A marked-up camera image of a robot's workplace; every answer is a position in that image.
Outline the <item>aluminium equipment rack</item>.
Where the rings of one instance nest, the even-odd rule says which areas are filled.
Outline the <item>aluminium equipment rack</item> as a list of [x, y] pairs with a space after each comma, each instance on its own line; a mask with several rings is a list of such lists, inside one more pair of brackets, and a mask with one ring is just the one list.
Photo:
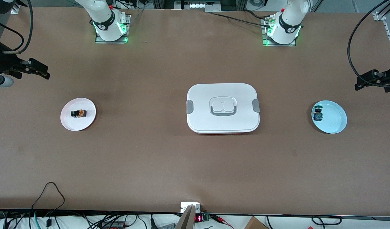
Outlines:
[[149, 0], [155, 9], [202, 10], [204, 12], [242, 11], [248, 0]]

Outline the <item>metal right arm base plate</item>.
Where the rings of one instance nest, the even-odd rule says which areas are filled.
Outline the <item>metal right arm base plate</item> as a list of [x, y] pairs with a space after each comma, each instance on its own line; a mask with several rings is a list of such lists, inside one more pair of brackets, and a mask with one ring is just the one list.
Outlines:
[[121, 23], [119, 23], [119, 22], [117, 23], [119, 32], [121, 33], [121, 36], [115, 41], [103, 40], [102, 37], [99, 35], [99, 30], [97, 29], [96, 26], [94, 26], [95, 32], [96, 32], [95, 41], [94, 41], [95, 44], [126, 44], [126, 43], [128, 43], [131, 15], [130, 14], [126, 15], [125, 13], [122, 13], [122, 16], [118, 17], [118, 18], [121, 21]]

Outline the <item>red alligator clip lead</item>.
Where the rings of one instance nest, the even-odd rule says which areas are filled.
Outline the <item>red alligator clip lead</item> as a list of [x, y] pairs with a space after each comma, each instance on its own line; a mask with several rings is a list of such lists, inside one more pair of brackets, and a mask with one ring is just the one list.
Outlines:
[[229, 226], [231, 229], [235, 229], [230, 223], [226, 222], [223, 218], [221, 218], [217, 215], [210, 214], [210, 218], [213, 219], [214, 221], [216, 221], [217, 223], [224, 224], [224, 225]]

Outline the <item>brown cardboard box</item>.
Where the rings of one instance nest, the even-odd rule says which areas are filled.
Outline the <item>brown cardboard box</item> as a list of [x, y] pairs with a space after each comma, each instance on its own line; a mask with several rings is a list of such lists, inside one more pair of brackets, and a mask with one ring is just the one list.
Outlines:
[[250, 220], [247, 222], [247, 225], [244, 229], [270, 229], [266, 225], [264, 225], [259, 219], [252, 216]]

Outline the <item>pink round plate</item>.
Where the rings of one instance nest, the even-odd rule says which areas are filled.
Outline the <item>pink round plate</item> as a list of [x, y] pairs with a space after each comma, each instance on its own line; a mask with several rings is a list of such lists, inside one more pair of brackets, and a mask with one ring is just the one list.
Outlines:
[[[71, 111], [86, 110], [87, 116], [83, 118], [72, 118]], [[95, 104], [86, 98], [76, 98], [69, 101], [60, 114], [61, 124], [70, 131], [81, 131], [88, 128], [96, 118]]]

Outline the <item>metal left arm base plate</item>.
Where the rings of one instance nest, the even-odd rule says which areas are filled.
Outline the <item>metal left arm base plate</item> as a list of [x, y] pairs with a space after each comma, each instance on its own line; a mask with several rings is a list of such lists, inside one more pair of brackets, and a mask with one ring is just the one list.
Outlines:
[[262, 44], [265, 46], [295, 46], [301, 26], [284, 29], [274, 15], [261, 19]]

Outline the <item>white lidded lunch box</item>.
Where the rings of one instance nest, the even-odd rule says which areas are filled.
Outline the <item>white lidded lunch box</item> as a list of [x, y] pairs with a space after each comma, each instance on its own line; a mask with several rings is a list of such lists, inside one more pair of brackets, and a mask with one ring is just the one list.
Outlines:
[[196, 84], [186, 100], [187, 124], [198, 134], [252, 132], [260, 124], [257, 91], [249, 84]]

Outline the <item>light blue round plate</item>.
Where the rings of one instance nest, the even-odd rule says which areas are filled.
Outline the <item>light blue round plate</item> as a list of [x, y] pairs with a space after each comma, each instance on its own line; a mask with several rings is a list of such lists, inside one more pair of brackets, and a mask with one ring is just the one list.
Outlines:
[[[323, 113], [323, 120], [322, 121], [313, 121], [312, 115], [314, 106], [323, 106], [322, 113]], [[345, 110], [337, 103], [329, 100], [323, 100], [317, 102], [312, 107], [311, 111], [311, 120], [316, 126], [317, 129], [319, 129], [321, 132], [327, 133], [327, 134], [338, 134], [342, 132], [347, 125], [347, 115]]]

